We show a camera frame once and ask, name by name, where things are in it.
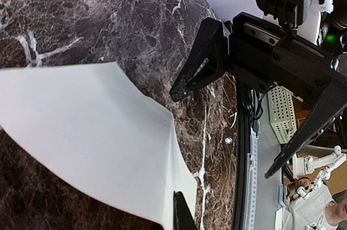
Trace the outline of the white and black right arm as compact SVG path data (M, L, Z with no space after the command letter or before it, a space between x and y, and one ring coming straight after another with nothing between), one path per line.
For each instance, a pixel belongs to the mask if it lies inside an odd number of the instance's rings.
M327 2L256 0L264 15L274 21L242 12L234 17L229 36L224 36L222 22L204 19L170 90L172 100L180 101L227 72L261 93L277 84L302 98L310 114L277 155L265 178L315 140L346 108L346 77L336 71L337 59L315 40L303 38L298 30L309 20L311 8L331 11Z

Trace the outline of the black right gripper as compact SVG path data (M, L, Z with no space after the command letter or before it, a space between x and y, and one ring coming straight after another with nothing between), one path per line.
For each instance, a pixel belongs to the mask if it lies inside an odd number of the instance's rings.
M230 49L236 61L275 81L312 106L310 114L265 173L272 177L300 149L318 138L346 109L346 77L331 68L333 57L310 41L242 12L233 18ZM223 23L205 18L170 90L178 102L219 79L227 70Z

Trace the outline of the white letter paper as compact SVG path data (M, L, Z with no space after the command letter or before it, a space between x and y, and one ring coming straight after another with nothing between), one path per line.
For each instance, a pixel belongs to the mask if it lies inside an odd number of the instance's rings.
M1 128L82 193L173 229L174 192L194 219L197 183L173 114L116 62L1 70Z

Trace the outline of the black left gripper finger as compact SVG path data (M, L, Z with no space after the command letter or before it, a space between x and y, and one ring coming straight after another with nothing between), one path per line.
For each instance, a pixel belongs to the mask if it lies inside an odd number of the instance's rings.
M173 229L197 230L183 193L178 191L174 192L173 195Z

